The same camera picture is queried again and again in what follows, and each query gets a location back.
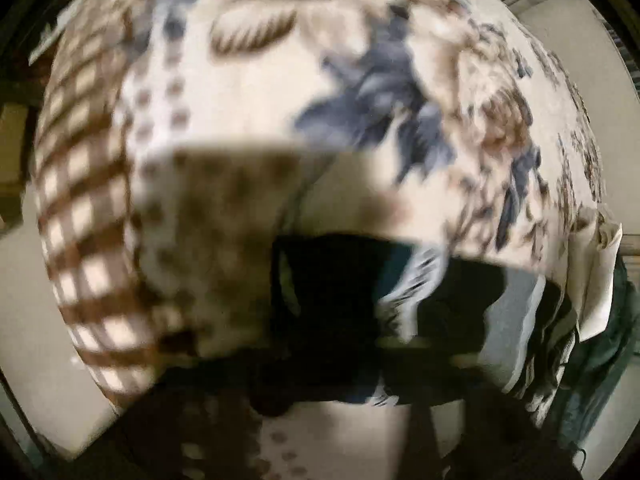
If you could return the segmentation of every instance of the bedspread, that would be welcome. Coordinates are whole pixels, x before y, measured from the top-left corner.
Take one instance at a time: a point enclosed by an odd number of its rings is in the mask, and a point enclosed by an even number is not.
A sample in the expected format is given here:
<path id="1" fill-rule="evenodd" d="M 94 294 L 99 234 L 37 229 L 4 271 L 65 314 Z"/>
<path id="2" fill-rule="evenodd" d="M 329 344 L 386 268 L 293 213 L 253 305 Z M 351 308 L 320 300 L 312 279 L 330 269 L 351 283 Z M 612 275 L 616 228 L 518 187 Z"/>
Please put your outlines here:
<path id="1" fill-rule="evenodd" d="M 168 362 L 264 343 L 279 234 L 553 279 L 604 193 L 576 87 L 498 0 L 76 9 L 36 133 L 38 222 L 74 345 L 118 404 Z"/>

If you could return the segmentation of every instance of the dark green fabric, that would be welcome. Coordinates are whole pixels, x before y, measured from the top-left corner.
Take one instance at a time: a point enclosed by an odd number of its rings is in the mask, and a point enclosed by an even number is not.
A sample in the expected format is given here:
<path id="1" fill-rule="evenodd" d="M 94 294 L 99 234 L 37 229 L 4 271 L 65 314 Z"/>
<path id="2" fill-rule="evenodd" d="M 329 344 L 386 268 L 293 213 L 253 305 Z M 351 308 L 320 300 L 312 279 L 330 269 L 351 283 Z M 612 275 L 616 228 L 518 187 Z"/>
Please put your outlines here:
<path id="1" fill-rule="evenodd" d="M 638 294 L 627 281 L 625 264 L 618 255 L 607 328 L 576 344 L 545 419 L 545 429 L 558 438 L 561 447 L 580 446 L 598 420 L 634 353 L 640 332 L 638 314 Z"/>

